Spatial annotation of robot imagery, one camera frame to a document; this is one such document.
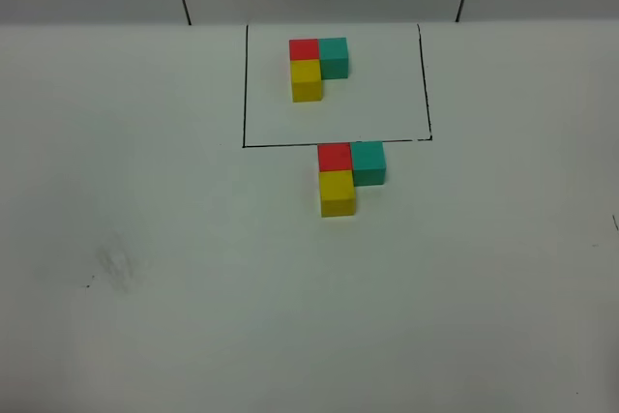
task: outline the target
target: cube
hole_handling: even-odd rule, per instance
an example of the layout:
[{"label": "cube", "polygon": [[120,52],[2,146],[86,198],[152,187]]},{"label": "cube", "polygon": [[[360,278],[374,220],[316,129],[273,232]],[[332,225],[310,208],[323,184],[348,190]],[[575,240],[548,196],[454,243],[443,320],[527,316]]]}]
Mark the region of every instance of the cube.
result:
[{"label": "cube", "polygon": [[318,39],[292,39],[289,41],[290,61],[319,60]]},{"label": "cube", "polygon": [[322,100],[322,79],[318,60],[294,60],[290,62],[290,81],[293,102]]},{"label": "cube", "polygon": [[318,45],[322,78],[348,78],[348,43],[346,38],[319,39]]},{"label": "cube", "polygon": [[348,217],[355,214],[357,200],[352,171],[323,171],[320,183],[320,214],[326,217]]},{"label": "cube", "polygon": [[387,163],[382,142],[352,142],[350,153],[355,186],[385,184]]},{"label": "cube", "polygon": [[320,171],[352,170],[350,144],[318,145],[318,168]]}]

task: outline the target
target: teal cube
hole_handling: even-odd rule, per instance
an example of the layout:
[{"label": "teal cube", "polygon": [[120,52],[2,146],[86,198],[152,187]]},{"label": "teal cube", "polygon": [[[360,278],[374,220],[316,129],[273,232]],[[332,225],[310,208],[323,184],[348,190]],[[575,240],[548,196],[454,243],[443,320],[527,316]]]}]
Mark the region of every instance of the teal cube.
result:
[{"label": "teal cube", "polygon": [[352,142],[352,179],[355,186],[378,186],[385,184],[387,163],[383,143]]},{"label": "teal cube", "polygon": [[319,39],[320,73],[323,79],[348,78],[348,42],[346,38]]}]

